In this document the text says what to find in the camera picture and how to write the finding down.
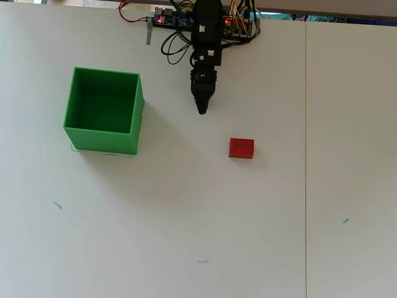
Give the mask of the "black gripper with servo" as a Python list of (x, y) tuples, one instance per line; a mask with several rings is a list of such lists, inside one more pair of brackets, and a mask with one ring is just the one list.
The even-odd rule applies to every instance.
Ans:
[(217, 66), (221, 66), (222, 49), (194, 47), (190, 56), (190, 90), (200, 115), (206, 114), (210, 99), (215, 93)]

